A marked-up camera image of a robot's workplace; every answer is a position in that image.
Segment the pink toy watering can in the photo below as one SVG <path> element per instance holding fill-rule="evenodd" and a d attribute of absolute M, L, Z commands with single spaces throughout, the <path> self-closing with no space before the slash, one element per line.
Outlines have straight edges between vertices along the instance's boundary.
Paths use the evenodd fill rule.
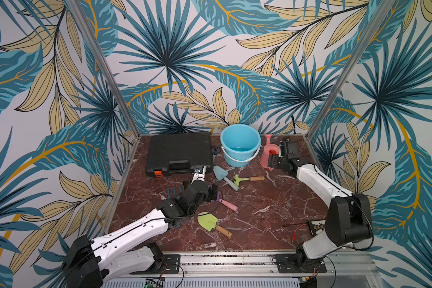
<path fill-rule="evenodd" d="M 261 154 L 260 164 L 263 168 L 273 171 L 274 169 L 268 166 L 270 155 L 278 155 L 280 152 L 280 147 L 271 142 L 271 137 L 272 136 L 270 134 L 265 135 L 266 145 L 264 146 Z"/>

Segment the purple toy scoop pink handle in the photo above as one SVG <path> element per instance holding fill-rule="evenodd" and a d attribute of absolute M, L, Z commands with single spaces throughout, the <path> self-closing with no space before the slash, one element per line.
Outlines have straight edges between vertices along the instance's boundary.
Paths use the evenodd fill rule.
<path fill-rule="evenodd" d="M 217 201 L 234 212 L 238 212 L 238 210 L 239 210 L 239 208 L 236 205 L 223 199 L 223 193 L 222 192 L 218 192 Z"/>

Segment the green toy shovel wooden handle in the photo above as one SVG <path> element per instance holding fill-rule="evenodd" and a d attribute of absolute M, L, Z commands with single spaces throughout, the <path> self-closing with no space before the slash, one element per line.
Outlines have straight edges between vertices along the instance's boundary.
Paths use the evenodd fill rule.
<path fill-rule="evenodd" d="M 231 238 L 232 233 L 226 230 L 225 228 L 222 228 L 218 225 L 218 218 L 211 213 L 208 212 L 202 212 L 198 214 L 197 216 L 198 223 L 202 228 L 204 228 L 207 231 L 216 230 L 217 232 L 221 233 L 222 235 Z"/>

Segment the teal toy trowel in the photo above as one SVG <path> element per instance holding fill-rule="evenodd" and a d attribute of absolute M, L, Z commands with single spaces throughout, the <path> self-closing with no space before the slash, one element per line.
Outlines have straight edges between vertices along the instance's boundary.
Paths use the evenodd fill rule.
<path fill-rule="evenodd" d="M 219 166 L 213 167 L 213 173 L 219 181 L 225 181 L 236 192 L 240 189 L 233 181 L 228 178 L 228 172 Z"/>

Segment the green toy rake wooden handle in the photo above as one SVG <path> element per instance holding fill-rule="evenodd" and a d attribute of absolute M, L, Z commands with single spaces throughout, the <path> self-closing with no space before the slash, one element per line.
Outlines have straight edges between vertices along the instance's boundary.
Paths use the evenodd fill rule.
<path fill-rule="evenodd" d="M 265 180 L 264 176 L 251 176 L 251 177 L 242 178 L 239 175 L 235 175 L 234 184 L 239 187 L 241 182 L 244 181 L 254 182 L 254 181 L 264 181 L 264 180 Z"/>

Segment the light blue plastic bucket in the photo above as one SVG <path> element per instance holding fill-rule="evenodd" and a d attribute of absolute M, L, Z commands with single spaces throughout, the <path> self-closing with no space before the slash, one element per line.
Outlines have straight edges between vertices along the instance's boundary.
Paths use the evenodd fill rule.
<path fill-rule="evenodd" d="M 234 168 L 247 166 L 257 157 L 261 146 L 259 132 L 245 124 L 226 127 L 220 135 L 220 141 L 224 160 Z"/>

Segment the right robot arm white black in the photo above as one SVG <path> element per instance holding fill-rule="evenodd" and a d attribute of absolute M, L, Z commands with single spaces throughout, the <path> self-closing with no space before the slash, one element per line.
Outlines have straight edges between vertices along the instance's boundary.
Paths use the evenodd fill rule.
<path fill-rule="evenodd" d="M 326 271 L 324 258 L 361 241 L 374 240 L 370 201 L 326 176 L 307 158 L 301 158 L 295 142 L 280 142 L 278 154 L 269 153 L 268 167 L 281 170 L 305 184 L 328 207 L 324 228 L 296 247 L 294 255 L 276 258 L 279 267 L 299 273 Z"/>

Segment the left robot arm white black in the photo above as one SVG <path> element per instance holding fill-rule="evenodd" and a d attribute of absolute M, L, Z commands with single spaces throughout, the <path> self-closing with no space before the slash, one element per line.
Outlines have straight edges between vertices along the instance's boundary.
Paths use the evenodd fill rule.
<path fill-rule="evenodd" d="M 218 187 L 194 180 L 184 191 L 162 201 L 139 220 L 110 234 L 90 240 L 78 237 L 62 263 L 65 283 L 70 288 L 100 288 L 120 276 L 131 273 L 125 263 L 127 252 L 139 244 L 182 226 L 192 219 L 204 202 L 216 200 Z"/>

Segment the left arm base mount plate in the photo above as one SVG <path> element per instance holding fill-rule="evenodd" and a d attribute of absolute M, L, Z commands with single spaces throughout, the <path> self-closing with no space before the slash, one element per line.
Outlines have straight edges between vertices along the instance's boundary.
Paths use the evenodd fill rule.
<path fill-rule="evenodd" d="M 180 273 L 181 255 L 165 254 L 160 260 L 155 261 L 143 274 L 177 275 Z"/>

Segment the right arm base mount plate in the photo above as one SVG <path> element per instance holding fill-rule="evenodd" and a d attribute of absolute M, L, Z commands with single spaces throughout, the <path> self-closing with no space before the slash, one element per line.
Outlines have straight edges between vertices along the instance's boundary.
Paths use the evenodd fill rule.
<path fill-rule="evenodd" d="M 320 274 L 325 273 L 323 259 L 308 259 L 300 253 L 276 254 L 273 261 L 280 274 Z"/>

